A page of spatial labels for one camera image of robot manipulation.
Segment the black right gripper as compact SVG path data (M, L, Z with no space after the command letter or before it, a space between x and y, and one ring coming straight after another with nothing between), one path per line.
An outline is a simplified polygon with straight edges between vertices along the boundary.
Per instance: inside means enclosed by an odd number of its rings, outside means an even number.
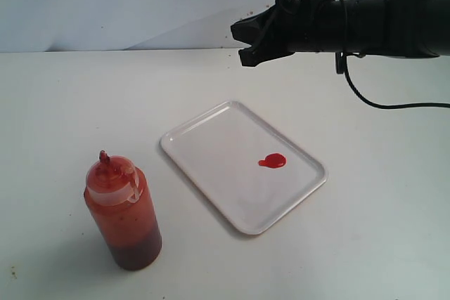
M241 65L255 67L297 52L336 53L338 50L336 0L276 0L269 9L231 26Z

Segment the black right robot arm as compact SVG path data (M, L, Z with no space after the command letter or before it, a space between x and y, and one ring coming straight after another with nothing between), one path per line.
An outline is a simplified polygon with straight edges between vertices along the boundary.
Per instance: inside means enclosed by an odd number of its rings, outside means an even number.
M449 54L449 0L276 0L231 33L245 67L298 52L436 58Z

